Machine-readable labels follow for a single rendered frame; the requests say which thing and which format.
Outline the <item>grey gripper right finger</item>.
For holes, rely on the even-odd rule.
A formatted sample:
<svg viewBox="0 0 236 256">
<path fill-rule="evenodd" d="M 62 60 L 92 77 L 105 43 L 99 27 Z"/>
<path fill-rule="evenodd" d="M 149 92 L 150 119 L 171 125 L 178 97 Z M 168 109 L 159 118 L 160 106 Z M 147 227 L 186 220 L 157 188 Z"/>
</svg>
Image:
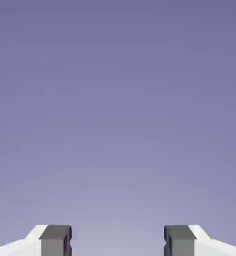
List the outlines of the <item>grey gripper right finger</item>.
<svg viewBox="0 0 236 256">
<path fill-rule="evenodd" d="M 198 224 L 165 225 L 163 256 L 236 256 L 236 246 L 212 239 Z"/>
</svg>

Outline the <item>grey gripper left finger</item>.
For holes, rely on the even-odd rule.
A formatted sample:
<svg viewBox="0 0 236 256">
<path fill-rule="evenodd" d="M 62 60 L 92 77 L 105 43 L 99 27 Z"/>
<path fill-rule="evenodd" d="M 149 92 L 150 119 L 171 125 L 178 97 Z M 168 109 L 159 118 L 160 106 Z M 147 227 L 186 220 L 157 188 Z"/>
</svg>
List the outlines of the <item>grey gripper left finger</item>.
<svg viewBox="0 0 236 256">
<path fill-rule="evenodd" d="M 0 246 L 0 256 L 72 256 L 72 227 L 38 224 L 23 239 Z"/>
</svg>

